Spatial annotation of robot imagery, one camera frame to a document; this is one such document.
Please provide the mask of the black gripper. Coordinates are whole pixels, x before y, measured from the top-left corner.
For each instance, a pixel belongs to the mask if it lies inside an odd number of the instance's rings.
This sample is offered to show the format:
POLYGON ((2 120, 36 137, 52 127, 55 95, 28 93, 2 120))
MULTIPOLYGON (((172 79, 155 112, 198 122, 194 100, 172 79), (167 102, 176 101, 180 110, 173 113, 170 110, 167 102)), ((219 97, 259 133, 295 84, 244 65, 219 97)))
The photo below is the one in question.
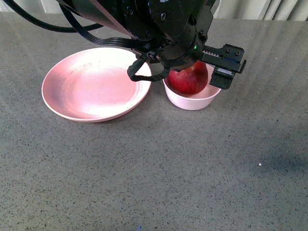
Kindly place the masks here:
POLYGON ((174 40, 163 39, 161 47, 154 52, 154 60, 160 61, 163 74, 192 67, 197 61, 214 65, 209 84, 228 90, 236 73, 242 73, 246 60, 244 49, 230 44, 222 48, 205 45, 213 15, 191 15, 181 35, 174 40))

